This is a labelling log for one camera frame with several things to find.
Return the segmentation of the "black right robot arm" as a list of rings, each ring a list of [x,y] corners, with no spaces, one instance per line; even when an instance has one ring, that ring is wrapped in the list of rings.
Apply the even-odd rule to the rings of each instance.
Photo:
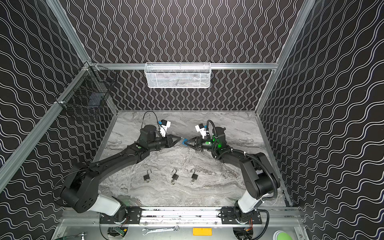
[[[227,144],[225,131],[226,128],[215,127],[211,136],[206,133],[204,137],[184,140],[183,144],[197,151],[207,150],[215,160],[241,169],[246,191],[235,202],[234,214],[238,222],[244,223],[263,202],[278,197],[280,180],[264,153],[249,154],[232,148]]]

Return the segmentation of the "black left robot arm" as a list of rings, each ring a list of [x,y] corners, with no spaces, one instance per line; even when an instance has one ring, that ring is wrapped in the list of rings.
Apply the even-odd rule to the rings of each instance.
[[[140,129],[137,141],[120,153],[90,164],[76,164],[65,177],[60,198],[81,214],[92,211],[109,216],[116,223],[127,219],[126,205],[112,197],[99,194],[99,185],[122,169],[142,162],[151,152],[171,148],[181,137],[166,134],[164,137],[153,125]]]

